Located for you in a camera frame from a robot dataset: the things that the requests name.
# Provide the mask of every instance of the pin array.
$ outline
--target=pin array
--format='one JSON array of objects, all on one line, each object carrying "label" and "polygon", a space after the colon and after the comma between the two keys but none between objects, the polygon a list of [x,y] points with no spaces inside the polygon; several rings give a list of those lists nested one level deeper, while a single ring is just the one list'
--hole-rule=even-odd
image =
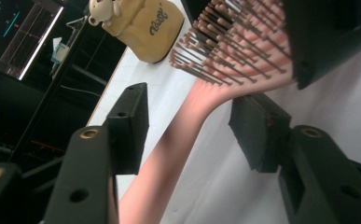
[{"label": "pin array", "polygon": [[218,85],[283,74],[279,59],[291,59],[284,22],[276,0],[212,0],[174,45],[170,64]]}]

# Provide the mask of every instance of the printed logo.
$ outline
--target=printed logo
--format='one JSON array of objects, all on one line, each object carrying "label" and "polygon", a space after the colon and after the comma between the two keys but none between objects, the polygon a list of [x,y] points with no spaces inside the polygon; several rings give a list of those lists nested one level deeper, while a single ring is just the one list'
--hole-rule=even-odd
[{"label": "printed logo", "polygon": [[150,26],[150,34],[154,35],[159,29],[160,26],[165,22],[165,20],[167,20],[168,14],[166,14],[162,7],[160,7],[160,9],[158,9],[157,12],[157,19],[155,21],[151,22],[151,26]]}]

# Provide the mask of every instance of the white surface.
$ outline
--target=white surface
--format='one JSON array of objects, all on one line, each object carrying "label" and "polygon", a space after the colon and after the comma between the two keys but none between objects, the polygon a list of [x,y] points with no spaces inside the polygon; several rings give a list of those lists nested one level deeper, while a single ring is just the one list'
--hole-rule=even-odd
[{"label": "white surface", "polygon": [[[184,13],[180,1],[174,2]],[[186,20],[183,32],[188,27]],[[126,87],[147,82],[150,128],[144,161],[193,80],[170,67],[166,59],[142,63],[127,49],[90,125],[104,121]],[[349,158],[361,162],[361,53],[305,90],[292,85],[268,95],[293,117],[292,126],[308,124],[325,130]],[[250,171],[228,126],[229,112],[230,103],[226,103],[206,120],[162,224],[287,223],[277,175]],[[119,196],[131,181],[132,176],[118,178]]]}]

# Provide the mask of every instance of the black bracket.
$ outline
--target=black bracket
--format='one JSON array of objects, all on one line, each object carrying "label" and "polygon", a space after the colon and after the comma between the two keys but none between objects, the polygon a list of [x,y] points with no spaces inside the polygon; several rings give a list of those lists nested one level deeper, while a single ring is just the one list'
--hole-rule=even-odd
[{"label": "black bracket", "polygon": [[311,126],[289,128],[290,116],[264,94],[232,104],[229,126],[250,167],[276,172],[291,224],[361,223],[361,164]]},{"label": "black bracket", "polygon": [[64,158],[23,175],[0,163],[0,224],[43,216],[55,224],[118,223],[115,175],[138,173],[147,131],[147,85],[140,83],[121,94],[104,125],[74,132]]}]

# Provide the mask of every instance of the metal pin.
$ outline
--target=metal pin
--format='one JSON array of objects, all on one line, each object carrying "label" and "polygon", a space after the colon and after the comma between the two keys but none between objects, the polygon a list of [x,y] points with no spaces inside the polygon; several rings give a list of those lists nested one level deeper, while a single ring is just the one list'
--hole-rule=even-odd
[{"label": "metal pin", "polygon": [[[229,0],[232,4],[234,4],[234,5],[236,5],[237,3],[235,3],[233,0]],[[244,1],[242,1],[241,2],[241,6],[246,6],[246,4],[248,4],[249,6],[251,6],[249,3],[247,3],[247,2],[244,2]],[[234,20],[236,20],[240,25],[242,25],[243,26],[243,28],[245,28],[245,29],[247,29],[247,30],[252,30],[252,31],[254,31],[254,33],[256,34],[256,35],[258,35],[260,38],[262,38],[262,39],[266,39],[266,40],[268,40],[271,44],[273,44],[273,46],[274,47],[276,47],[278,50],[280,50],[285,56],[287,56],[287,57],[289,57],[290,58],[290,55],[288,55],[284,50],[283,50],[283,48],[282,47],[280,47],[276,42],[274,42],[273,40],[271,40],[269,37],[268,37],[268,35],[263,35],[260,31],[258,31],[257,29],[255,30],[255,29],[251,29],[252,27],[250,27],[250,26],[252,26],[251,24],[250,25],[244,25],[244,23],[243,23],[243,21],[239,21],[239,19],[235,16],[235,14],[233,13],[230,13],[229,14]],[[246,42],[248,43],[248,44],[251,44],[251,45],[253,45],[253,46],[255,46],[251,41],[249,41],[248,39],[246,39],[246,38],[243,38],[244,40],[246,40]],[[285,73],[285,70],[282,70],[281,68],[279,68],[279,66],[278,65],[276,65],[276,64],[274,64],[274,63],[272,63],[271,61],[269,61],[269,60],[267,60],[265,57],[261,57],[264,61],[266,61],[267,63],[269,63],[270,65],[272,65],[273,67],[275,67],[275,68],[277,68],[281,73]]]},{"label": "metal pin", "polygon": [[234,11],[240,11],[240,10],[242,10],[240,1],[231,2],[231,3],[232,3],[235,7],[237,7],[237,8],[231,7],[232,10],[234,10]]},{"label": "metal pin", "polygon": [[207,29],[204,25],[200,25],[199,26],[200,31],[204,32],[206,35],[208,35],[210,37],[210,39],[212,39],[213,41],[215,41],[216,43],[218,42],[216,35],[213,34],[213,32],[211,32],[209,29]]},{"label": "metal pin", "polygon": [[[183,40],[183,39],[180,39],[180,43],[184,43],[187,48],[190,48],[190,46],[192,46],[192,45],[197,46],[198,43],[199,43],[198,41],[196,41],[196,40],[193,39],[193,37],[192,37],[191,34],[185,34],[185,35],[184,35],[184,38],[185,38],[184,40]],[[208,52],[211,51],[211,49],[205,49],[205,48],[203,48],[203,49],[204,49],[205,51],[208,51]]]},{"label": "metal pin", "polygon": [[254,16],[254,18],[256,18],[256,19],[258,19],[259,21],[261,21],[265,26],[267,26],[267,27],[268,27],[270,30],[272,30],[274,33],[277,32],[276,29],[274,29],[272,26],[270,26],[269,24],[267,24],[266,21],[264,21],[263,19],[261,19],[261,18],[258,16],[258,14],[257,14],[251,7],[243,7],[243,9],[241,10],[240,13],[237,13],[237,14],[234,13],[234,15],[236,15],[236,16],[241,16],[244,20],[246,20],[247,18],[244,16],[244,14],[247,15],[247,13],[244,12],[245,10],[247,10],[250,14],[252,14],[252,15]]},{"label": "metal pin", "polygon": [[215,5],[215,10],[217,12],[219,12],[221,15],[226,16],[226,18],[229,18],[229,20],[231,21],[231,17],[229,15],[229,10],[227,8],[225,8],[223,4]]},{"label": "metal pin", "polygon": [[276,17],[276,19],[278,19],[278,21],[281,21],[283,18],[281,18],[278,14],[276,14],[276,12],[274,12],[270,7],[267,7],[267,5],[265,5],[263,2],[261,2],[261,0],[257,0],[259,2],[259,4],[264,7],[265,9],[267,9],[274,17]]},{"label": "metal pin", "polygon": [[224,35],[219,35],[217,37],[218,41],[223,41],[224,43],[226,43],[228,46],[230,46],[232,49],[236,50],[236,52],[240,53],[242,56],[244,56],[245,58],[247,58],[248,60],[252,61],[253,63],[258,62],[258,60],[253,59],[250,55],[245,54],[243,51],[239,50],[238,48],[236,48],[236,46],[234,46],[233,44],[231,44],[229,41],[231,41],[231,39],[229,39],[228,41],[228,37],[224,36]]},{"label": "metal pin", "polygon": [[225,61],[221,56],[218,56],[216,54],[216,52],[212,52],[211,56],[212,56],[213,61],[215,61],[215,62],[217,62],[217,63],[219,63],[219,64],[221,64],[221,65],[223,65],[225,67],[234,67],[235,66],[235,65]]},{"label": "metal pin", "polygon": [[195,46],[189,45],[188,47],[189,47],[190,49],[196,51],[196,52],[199,53],[200,55],[203,55],[203,56],[206,57],[206,58],[209,57],[209,54],[208,54],[208,53],[203,52],[202,50],[200,50],[199,48],[197,48],[197,47],[195,47]]},{"label": "metal pin", "polygon": [[[222,63],[222,62],[223,62],[222,59],[221,59],[220,57],[218,57],[218,56],[214,57],[214,60],[215,60],[215,62],[217,62],[217,63]],[[227,68],[229,68],[229,69],[231,69],[232,71],[238,73],[238,74],[241,75],[242,77],[245,77],[245,78],[249,79],[252,83],[256,83],[256,82],[257,82],[255,79],[253,79],[253,78],[251,78],[251,77],[243,74],[242,72],[240,72],[238,69],[236,69],[236,68],[234,68],[234,67],[227,66]]]},{"label": "metal pin", "polygon": [[[231,30],[231,29],[230,29],[230,30],[224,30],[223,28],[221,28],[222,26],[221,26],[220,24],[218,24],[216,21],[210,20],[210,18],[206,18],[206,16],[201,17],[201,18],[202,18],[202,19],[206,19],[206,21],[209,20],[210,24],[207,26],[207,28],[208,28],[209,30],[211,30],[211,31],[213,31],[213,32],[216,32],[216,33],[219,34],[219,35],[225,35],[226,33],[228,33],[228,34],[231,35],[231,33],[230,33],[230,30]],[[249,45],[251,45],[253,48],[257,49],[257,51],[259,52],[259,54],[264,55],[264,56],[267,57],[267,58],[270,57],[269,54],[265,53],[263,50],[261,50],[260,48],[258,48],[254,43],[252,43],[252,42],[249,41],[248,39],[244,38],[242,35],[239,35],[239,36],[240,36],[241,38],[245,39],[245,40],[247,41],[247,43],[248,43]],[[239,48],[244,49],[244,46],[242,46],[242,45],[239,44],[238,42],[232,41],[232,40],[231,40],[231,42],[234,43],[234,44],[236,44]]]},{"label": "metal pin", "polygon": [[206,50],[207,52],[210,52],[210,51],[213,50],[212,47],[204,44],[205,41],[200,41],[197,37],[193,36],[192,34],[187,34],[187,36],[188,36],[190,39],[193,39],[193,42],[196,42],[195,46],[200,47],[200,48],[203,48],[203,49]]},{"label": "metal pin", "polygon": [[282,74],[285,73],[285,70],[283,70],[280,66],[278,66],[277,64],[271,62],[271,61],[268,60],[266,57],[264,57],[263,55],[261,55],[261,54],[259,54],[258,52],[256,52],[254,49],[250,48],[249,50],[251,50],[253,53],[255,53],[259,58],[261,58],[262,60],[264,60],[266,63],[269,63],[271,66],[273,66],[274,68],[276,68],[277,70],[279,70],[279,72],[281,72]]},{"label": "metal pin", "polygon": [[[242,26],[242,28],[246,29],[246,30],[251,30],[253,33],[256,34],[261,34],[262,32],[259,31],[254,25],[252,25],[252,23],[250,21],[242,21],[240,18],[238,18],[236,15],[233,15],[233,19],[240,25]],[[217,20],[217,22],[219,24],[225,25],[226,27],[228,27],[228,29],[232,28],[232,25],[229,23],[225,23],[224,20],[222,20],[221,18]]]},{"label": "metal pin", "polygon": [[204,34],[203,32],[201,32],[199,30],[199,27],[198,27],[198,22],[197,21],[194,21],[192,23],[192,27],[189,29],[189,31],[191,31],[192,33],[194,33],[201,41],[206,41],[206,39],[209,38],[208,35]]},{"label": "metal pin", "polygon": [[222,26],[224,26],[226,29],[230,29],[230,28],[232,28],[232,25],[229,23],[229,22],[227,22],[227,21],[225,21],[223,18],[218,18],[217,19],[217,22],[218,22],[218,24],[220,24],[220,25],[222,25]]},{"label": "metal pin", "polygon": [[172,58],[171,66],[178,68],[178,69],[182,69],[182,70],[186,71],[187,73],[190,73],[192,76],[201,78],[207,82],[217,83],[216,81],[212,80],[211,78],[206,77],[205,75],[200,74],[200,73],[196,72],[195,70],[190,69],[188,66],[185,67],[184,64],[186,64],[186,62],[184,60],[182,60],[181,58],[177,57],[177,55],[174,55],[174,53],[173,53],[172,57],[173,58]]},{"label": "metal pin", "polygon": [[[198,49],[198,48],[196,48],[196,47],[194,47],[194,46],[190,46],[190,48],[191,48],[192,50],[194,50],[194,51],[197,51],[199,54],[202,54],[203,56],[205,56],[207,59],[206,59],[204,62],[206,62],[208,59],[213,60],[213,58],[212,58],[210,55],[204,53],[204,52],[201,51],[200,49]],[[240,84],[240,85],[243,84],[241,81],[238,81],[236,78],[233,78],[233,77],[227,75],[226,73],[224,73],[224,72],[222,72],[222,71],[214,68],[213,66],[209,65],[208,63],[202,63],[202,64],[203,64],[204,66],[207,66],[207,67],[209,67],[209,68],[211,68],[211,69],[216,70],[216,71],[219,72],[220,74],[224,75],[225,77],[230,78],[231,80],[237,82],[237,83]]]},{"label": "metal pin", "polygon": [[[190,32],[188,33],[188,37],[193,38],[197,42],[195,44],[196,46],[202,47],[203,46],[202,43],[206,42],[208,37],[203,32],[201,32],[200,30],[195,29],[195,28],[191,28],[191,29],[189,29],[189,31]],[[213,48],[210,46],[203,46],[203,47],[206,51],[209,51],[209,52],[213,50]]]},{"label": "metal pin", "polygon": [[[184,59],[186,59],[186,60],[189,60],[189,61],[190,61],[189,65],[190,65],[191,67],[195,67],[197,64],[199,64],[198,62],[195,62],[194,60],[190,59],[190,58],[187,57],[186,55],[183,55],[183,54],[178,54],[178,55],[182,56],[182,57],[183,57]],[[178,58],[178,59],[188,65],[188,62],[187,62],[187,61],[182,60],[182,59],[180,59],[180,58]],[[211,73],[208,73],[207,71],[203,70],[203,69],[201,68],[201,65],[200,65],[199,70],[202,70],[205,74],[208,74],[208,76],[205,75],[205,74],[203,74],[201,71],[197,71],[197,70],[195,70],[195,69],[192,69],[191,67],[189,67],[189,65],[188,65],[188,68],[193,71],[193,74],[194,74],[194,75],[207,77],[209,80],[211,80],[211,82],[217,83],[217,84],[219,84],[219,85],[222,85],[222,82],[223,82],[223,83],[226,83],[227,85],[230,85],[227,81],[222,80],[221,78],[216,77],[215,75],[213,75],[213,74],[211,74]]]},{"label": "metal pin", "polygon": [[[215,50],[222,52],[223,54],[225,54],[225,55],[227,55],[228,57],[230,57],[232,60],[236,61],[237,63],[240,63],[237,59],[235,59],[232,55],[226,53],[224,50],[222,50],[222,49],[220,49],[220,48],[215,48]],[[255,66],[253,66],[253,65],[252,65],[251,63],[249,63],[248,61],[245,61],[245,62],[246,62],[250,67],[252,67],[254,70],[256,70],[257,72],[259,72],[262,76],[264,76],[266,79],[271,78],[270,75],[265,74],[263,71],[261,71],[260,69],[258,69],[258,68],[255,67]],[[239,74],[241,74],[241,76],[243,76],[243,77],[249,77],[249,76],[243,74],[242,72],[239,72]]]},{"label": "metal pin", "polygon": [[255,26],[251,25],[250,22],[245,23],[244,21],[241,21],[239,18],[235,19],[238,24],[240,24],[244,29],[252,31],[254,34],[256,34],[258,37],[260,37],[262,40],[268,40],[274,47],[276,47],[279,51],[283,53],[287,58],[291,59],[291,56],[283,50],[282,47],[280,47],[276,42],[274,42],[272,39],[268,37],[268,35],[263,34],[261,31],[259,31]]},{"label": "metal pin", "polygon": [[[241,6],[242,6],[243,9],[245,9],[245,10],[251,10],[251,11],[253,11],[254,13],[256,13],[256,15],[262,16],[264,19],[266,19],[267,21],[269,21],[273,26],[275,26],[275,27],[278,26],[277,21],[273,20],[269,15],[266,15],[266,14],[267,14],[266,12],[262,13],[262,15],[261,15],[261,13],[256,12],[252,7],[250,7],[251,4],[250,4],[249,2],[243,1],[243,2],[241,2]],[[269,11],[271,11],[271,9],[268,8],[266,5],[264,5],[264,8],[267,8]]]},{"label": "metal pin", "polygon": [[176,46],[177,46],[178,48],[184,50],[185,52],[189,53],[189,54],[192,55],[194,58],[196,58],[196,59],[198,59],[198,60],[200,60],[200,61],[203,60],[203,59],[201,59],[200,57],[198,57],[197,55],[195,55],[194,53],[192,53],[191,51],[189,51],[188,49],[183,48],[181,45],[176,44]]},{"label": "metal pin", "polygon": [[238,30],[236,29],[231,29],[229,30],[229,35],[233,38],[235,37],[236,35],[237,36],[240,36],[246,43],[247,45],[250,47],[249,49],[250,50],[254,50],[257,54],[260,54],[260,55],[263,55],[264,57],[266,58],[270,58],[270,54],[266,53],[264,50],[260,49],[257,45],[255,45],[252,41],[250,41],[249,39],[247,39],[246,37],[243,36],[243,34],[239,33]]},{"label": "metal pin", "polygon": [[206,7],[205,10],[209,12],[211,15],[215,16],[216,18],[223,18],[227,22],[232,23],[232,19],[230,17],[226,15],[218,14],[217,11],[215,10],[215,6],[213,6],[212,4],[208,4],[208,7]]},{"label": "metal pin", "polygon": [[206,16],[205,14],[201,14],[201,18],[210,24],[213,24],[213,26],[216,28],[218,32],[220,32],[222,35],[225,34],[228,30],[224,29],[224,27],[220,24],[218,24],[217,20],[212,20],[209,16]]},{"label": "metal pin", "polygon": [[[188,54],[194,56],[194,58],[198,59],[199,61],[203,61],[203,60],[200,59],[199,57],[196,57],[195,54],[193,54],[193,53],[190,52],[189,50],[185,49],[185,51],[186,51]],[[195,62],[194,60],[192,60],[191,58],[189,58],[188,56],[186,56],[186,55],[184,55],[184,54],[180,54],[180,53],[178,53],[177,51],[175,51],[175,53],[177,53],[178,55],[181,55],[183,58],[189,60],[189,61],[192,62],[192,63],[198,63],[198,62]]]},{"label": "metal pin", "polygon": [[214,41],[212,41],[212,40],[209,39],[209,40],[206,41],[206,44],[208,44],[208,45],[210,45],[210,46],[212,46],[212,47],[215,47],[213,52],[215,52],[215,51],[220,51],[220,52],[226,54],[227,56],[229,56],[233,61],[235,61],[235,62],[237,62],[237,63],[239,63],[239,64],[243,64],[243,63],[241,63],[241,61],[239,61],[238,59],[234,58],[232,55],[226,53],[223,49],[221,49],[221,48],[216,48],[217,44],[214,43]]}]

